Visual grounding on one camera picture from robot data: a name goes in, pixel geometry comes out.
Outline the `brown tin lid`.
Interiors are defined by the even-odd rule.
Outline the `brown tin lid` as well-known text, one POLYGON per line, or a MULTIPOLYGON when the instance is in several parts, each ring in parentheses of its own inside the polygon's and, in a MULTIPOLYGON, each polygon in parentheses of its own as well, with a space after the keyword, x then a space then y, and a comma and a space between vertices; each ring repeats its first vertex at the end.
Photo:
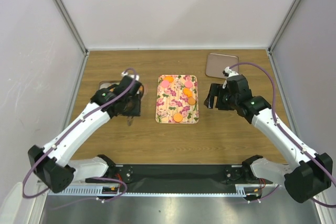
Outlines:
POLYGON ((205 74, 208 77, 225 79, 223 74, 224 69, 237 63, 239 63, 237 56, 210 53, 207 56, 205 74))

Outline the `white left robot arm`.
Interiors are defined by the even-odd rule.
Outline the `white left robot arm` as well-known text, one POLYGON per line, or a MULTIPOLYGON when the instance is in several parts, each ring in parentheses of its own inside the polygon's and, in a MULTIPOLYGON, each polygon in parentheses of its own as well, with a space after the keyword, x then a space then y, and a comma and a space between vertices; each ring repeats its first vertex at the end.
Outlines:
POLYGON ((117 172, 115 163, 100 154, 73 161, 77 149, 101 126, 118 115, 140 116, 143 85, 139 75, 122 73, 122 79, 97 90, 85 109, 56 138, 43 147, 32 146, 28 157, 33 173, 53 192, 60 193, 72 182, 110 182, 117 172))

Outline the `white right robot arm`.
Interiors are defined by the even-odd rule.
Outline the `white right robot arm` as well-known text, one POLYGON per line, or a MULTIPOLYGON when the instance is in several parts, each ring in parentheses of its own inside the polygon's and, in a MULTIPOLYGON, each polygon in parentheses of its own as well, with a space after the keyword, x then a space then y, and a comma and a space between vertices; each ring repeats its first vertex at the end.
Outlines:
POLYGON ((286 165, 282 165, 253 156, 245 160, 247 166, 241 170, 244 181, 269 180, 283 186, 299 203, 312 199, 335 184, 332 158, 327 153, 318 154, 289 130, 265 98, 252 94, 243 75, 230 75, 224 84, 211 84, 204 104, 209 109, 236 111, 260 130, 287 161, 286 165))

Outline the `metal serving tongs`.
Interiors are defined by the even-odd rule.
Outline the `metal serving tongs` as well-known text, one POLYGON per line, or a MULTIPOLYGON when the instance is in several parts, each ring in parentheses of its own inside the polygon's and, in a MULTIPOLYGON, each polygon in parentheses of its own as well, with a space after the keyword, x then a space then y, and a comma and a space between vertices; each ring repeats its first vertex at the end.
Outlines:
POLYGON ((133 117, 133 116, 129 116, 129 117, 127 117, 127 125, 128 125, 128 126, 131 126, 132 123, 133 123, 133 120, 134 120, 134 117, 133 117))

